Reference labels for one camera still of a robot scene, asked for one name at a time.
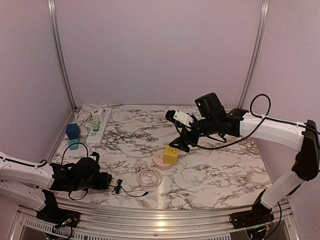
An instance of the power strip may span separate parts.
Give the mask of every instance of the power strip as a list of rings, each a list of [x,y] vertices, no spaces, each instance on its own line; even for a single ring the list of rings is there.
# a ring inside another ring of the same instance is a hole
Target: power strip
[[[104,138],[105,131],[111,116],[111,109],[104,109],[104,120],[100,122],[100,127],[98,131],[94,131],[93,127],[89,132],[89,135],[86,139],[86,144],[88,146],[94,145],[96,148],[100,147],[102,139]]]

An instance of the yellow power adapter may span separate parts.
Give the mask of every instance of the yellow power adapter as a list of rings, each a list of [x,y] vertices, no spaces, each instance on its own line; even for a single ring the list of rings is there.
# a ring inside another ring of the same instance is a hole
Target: yellow power adapter
[[[164,150],[163,162],[176,165],[178,161],[179,149],[167,145]]]

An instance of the white wall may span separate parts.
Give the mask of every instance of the white wall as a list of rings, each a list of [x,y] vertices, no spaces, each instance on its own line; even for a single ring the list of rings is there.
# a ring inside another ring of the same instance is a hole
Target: white wall
[[[314,120],[320,129],[320,1],[271,0],[263,46],[249,96],[271,97],[271,117]],[[256,112],[265,113],[259,101]],[[272,180],[289,170],[296,152],[256,141]],[[302,240],[320,236],[320,176],[305,183],[289,198]]]
[[[77,105],[238,104],[261,0],[57,0]]]
[[[40,162],[71,113],[62,83],[47,1],[0,1],[0,151]],[[17,204],[0,199],[7,239]]]

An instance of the circular power socket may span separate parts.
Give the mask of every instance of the circular power socket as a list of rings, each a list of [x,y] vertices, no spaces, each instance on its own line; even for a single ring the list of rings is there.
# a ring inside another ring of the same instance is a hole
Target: circular power socket
[[[157,169],[168,170],[173,167],[172,164],[164,163],[165,149],[160,149],[153,153],[152,160]]]

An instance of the marble pattern tabletop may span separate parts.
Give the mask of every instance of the marble pattern tabletop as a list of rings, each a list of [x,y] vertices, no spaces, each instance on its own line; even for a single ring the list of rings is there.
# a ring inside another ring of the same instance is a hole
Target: marble pattern tabletop
[[[159,105],[84,105],[79,114],[92,109],[111,108],[111,118],[96,149],[100,154],[101,171],[123,179],[123,188],[132,195],[145,192],[137,182],[137,163],[152,165],[152,155],[178,137],[174,124],[167,121],[167,110],[181,110],[195,114],[196,107]],[[85,143],[92,120],[81,124],[81,142]],[[228,142],[235,137],[227,137]],[[204,137],[199,144],[214,147],[223,145]],[[59,146],[53,162],[60,163],[62,153],[68,146],[67,136]],[[83,146],[68,150],[63,163],[75,163],[86,155]],[[108,190],[90,189],[81,201],[100,205],[148,208],[148,209],[209,209],[236,207],[253,204],[258,194],[271,185],[269,175],[252,139],[219,150],[193,148],[189,153],[180,151],[177,165],[161,171],[162,183],[144,197],[131,197],[123,191],[112,195]],[[84,191],[73,192],[73,198],[83,196]],[[66,192],[57,196],[68,198]]]

